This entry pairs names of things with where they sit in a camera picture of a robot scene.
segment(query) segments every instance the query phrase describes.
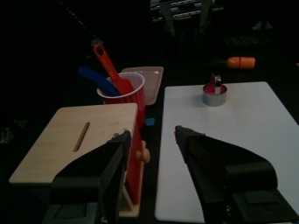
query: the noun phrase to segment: dark background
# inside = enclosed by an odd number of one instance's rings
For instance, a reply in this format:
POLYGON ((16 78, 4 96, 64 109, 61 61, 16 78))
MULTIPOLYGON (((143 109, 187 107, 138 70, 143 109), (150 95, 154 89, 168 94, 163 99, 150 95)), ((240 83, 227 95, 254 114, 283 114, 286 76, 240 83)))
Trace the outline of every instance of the dark background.
MULTIPOLYGON (((164 87, 206 83, 211 72, 206 62, 242 54, 258 58, 256 71, 222 71, 230 74, 226 82, 267 80, 299 123, 298 94, 282 88, 290 81, 298 81, 294 73, 298 73, 295 62, 299 61, 299 2, 230 0, 220 3, 224 11, 211 14, 206 35, 194 36, 199 28, 195 17, 175 22, 175 37, 170 37, 163 23, 152 22, 148 1, 68 0, 64 5, 45 0, 1 3, 0 126, 15 133, 13 140, 0 144, 0 214, 9 220, 7 223, 40 223, 47 209, 25 189, 15 189, 7 180, 56 109, 101 103, 93 83, 76 75, 81 65, 104 73, 91 51, 93 36, 104 41, 118 71, 126 67, 164 67, 156 104, 147 108, 146 115, 156 123, 163 119, 164 87), (260 20, 268 20, 275 28, 252 31, 260 20), (251 36, 258 40, 255 44, 226 42, 251 36), (20 128, 15 121, 27 123, 20 128)), ((154 154, 144 170, 143 223, 155 223, 160 128, 156 125, 142 130, 154 154)), ((122 220, 122 223, 140 221, 122 220)))

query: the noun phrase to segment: orange object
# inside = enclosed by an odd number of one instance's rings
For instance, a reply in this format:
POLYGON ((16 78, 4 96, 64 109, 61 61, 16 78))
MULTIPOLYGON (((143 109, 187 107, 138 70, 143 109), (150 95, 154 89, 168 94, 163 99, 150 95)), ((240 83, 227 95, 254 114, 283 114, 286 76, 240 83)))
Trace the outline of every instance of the orange object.
POLYGON ((115 66, 111 62, 111 59, 108 57, 108 53, 107 53, 106 48, 101 44, 96 44, 93 46, 93 53, 96 54, 97 59, 99 59, 101 65, 103 65, 103 67, 107 70, 108 77, 110 77, 112 83, 115 84, 119 93, 122 95, 127 95, 131 92, 134 92, 135 89, 132 87, 132 84, 131 84, 130 80, 122 78, 118 75, 118 70, 116 70, 116 68, 115 68, 115 66))
POLYGON ((227 59, 227 66, 231 69, 254 69, 256 59, 250 57, 231 57, 227 59))

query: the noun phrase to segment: metal cup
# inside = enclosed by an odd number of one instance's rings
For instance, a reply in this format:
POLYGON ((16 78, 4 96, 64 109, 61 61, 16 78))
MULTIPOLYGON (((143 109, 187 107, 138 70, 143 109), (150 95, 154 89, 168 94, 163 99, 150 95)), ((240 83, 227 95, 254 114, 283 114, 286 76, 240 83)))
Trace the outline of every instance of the metal cup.
POLYGON ((220 76, 212 74, 210 83, 203 86, 202 101, 212 107, 226 102, 228 88, 220 83, 220 76))

